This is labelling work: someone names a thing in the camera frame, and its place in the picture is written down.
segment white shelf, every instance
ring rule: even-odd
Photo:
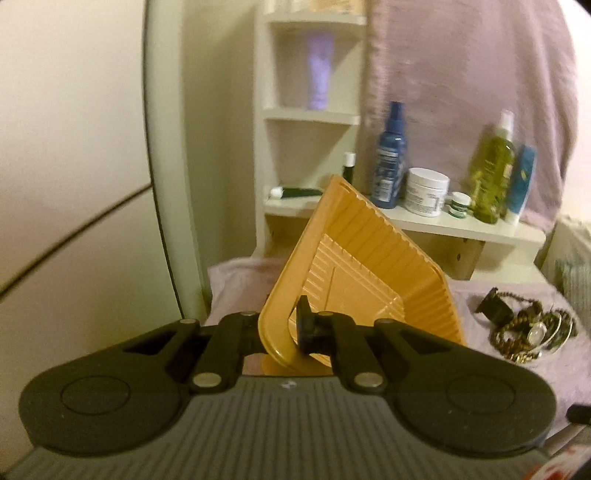
[[[263,20],[281,30],[297,31],[321,28],[354,38],[363,38],[367,26],[367,17],[364,15],[340,14],[338,12],[275,12],[264,15]]]
[[[470,280],[491,283],[546,283],[547,280],[534,264],[521,265],[502,263],[494,270],[482,270],[476,267]]]
[[[319,199],[320,197],[270,199],[265,202],[265,214],[309,218]],[[545,242],[544,232],[524,223],[512,226],[499,220],[496,225],[489,225],[471,216],[464,219],[454,218],[446,212],[439,217],[428,218],[411,213],[402,206],[381,211],[396,227],[411,232],[434,233],[507,245],[535,245],[538,248]]]
[[[301,108],[268,108],[263,110],[263,117],[266,120],[321,122],[336,125],[359,125],[361,123],[360,115],[326,112],[324,110],[304,110]]]

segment gray cloth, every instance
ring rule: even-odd
[[[460,188],[483,129],[515,114],[538,151],[522,219],[546,232],[577,132],[576,65],[557,0],[374,0],[356,186],[371,189],[388,103],[407,104],[411,166]]]

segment watch face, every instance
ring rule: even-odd
[[[538,346],[544,340],[546,335],[546,325],[543,322],[537,322],[532,325],[529,333],[527,334],[527,341],[531,346]]]

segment white cap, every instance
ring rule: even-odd
[[[354,167],[355,166],[355,153],[353,152],[346,152],[345,153],[345,163],[343,164],[344,167]]]
[[[520,216],[521,215],[519,215],[518,213],[512,212],[509,209],[507,209],[507,212],[505,213],[505,221],[509,225],[517,225],[519,223]]]
[[[408,182],[414,182],[423,187],[445,190],[449,187],[449,178],[443,173],[428,168],[411,168],[408,171]]]
[[[501,112],[501,120],[499,121],[499,130],[505,130],[506,135],[505,138],[508,141],[513,139],[513,123],[514,123],[515,116],[513,112],[509,110],[503,110]]]
[[[269,192],[269,197],[279,200],[281,197],[283,197],[283,187],[273,187]]]
[[[470,204],[472,203],[472,199],[470,198],[469,195],[466,195],[465,193],[453,192],[452,193],[452,202],[456,202],[460,205],[469,207]]]

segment gray ribbed base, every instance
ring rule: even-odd
[[[34,449],[9,480],[522,480],[546,457],[460,458],[409,434],[385,400],[335,377],[241,377],[193,398],[164,435],[107,458]]]

